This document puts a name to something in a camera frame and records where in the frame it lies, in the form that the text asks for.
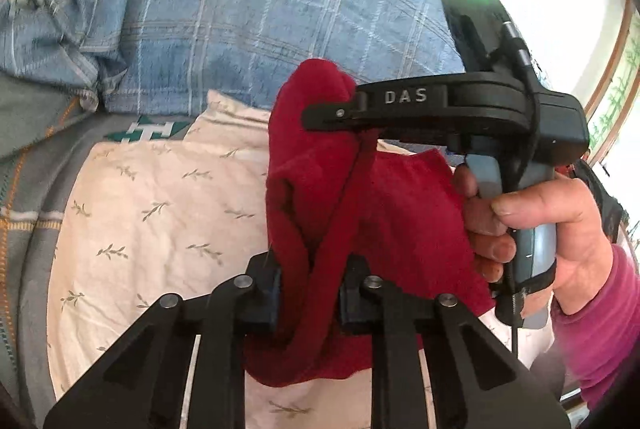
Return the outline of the magenta right sleeve forearm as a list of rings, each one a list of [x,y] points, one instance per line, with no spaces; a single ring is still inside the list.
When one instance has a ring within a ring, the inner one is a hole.
[[[551,319],[566,367],[595,409],[625,371],[639,338],[639,276],[623,248],[613,247],[610,276],[585,308],[567,315],[553,301]]]

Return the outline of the person's right hand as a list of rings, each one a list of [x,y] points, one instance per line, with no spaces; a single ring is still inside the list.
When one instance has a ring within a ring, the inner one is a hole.
[[[454,186],[464,197],[463,221],[475,253],[474,267],[489,283],[500,281],[504,267],[515,257],[511,230],[555,225],[555,280],[525,299],[525,316],[542,309],[550,299],[564,314],[574,315],[596,298],[610,276],[613,248],[584,182],[557,174],[551,181],[489,201],[478,195],[472,171],[461,165],[454,171]]]

